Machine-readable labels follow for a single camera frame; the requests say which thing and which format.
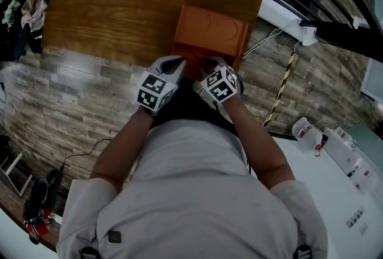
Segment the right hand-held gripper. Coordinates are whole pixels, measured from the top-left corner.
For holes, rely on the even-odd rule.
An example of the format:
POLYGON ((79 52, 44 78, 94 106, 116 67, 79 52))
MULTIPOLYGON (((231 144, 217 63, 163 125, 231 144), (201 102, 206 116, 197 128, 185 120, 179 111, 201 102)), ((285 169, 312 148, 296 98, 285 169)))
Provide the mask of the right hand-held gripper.
POLYGON ((197 80, 215 102, 222 103, 231 97, 243 94, 240 76, 222 57, 199 59, 198 64, 200 76, 197 80))

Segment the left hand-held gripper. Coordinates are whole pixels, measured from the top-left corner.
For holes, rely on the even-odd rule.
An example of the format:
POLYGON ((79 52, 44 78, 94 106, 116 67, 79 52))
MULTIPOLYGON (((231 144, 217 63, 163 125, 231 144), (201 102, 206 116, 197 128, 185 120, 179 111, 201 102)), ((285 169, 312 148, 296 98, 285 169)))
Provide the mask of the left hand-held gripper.
POLYGON ((182 56, 158 58, 141 76, 136 102, 155 116, 170 101, 186 66, 182 56))

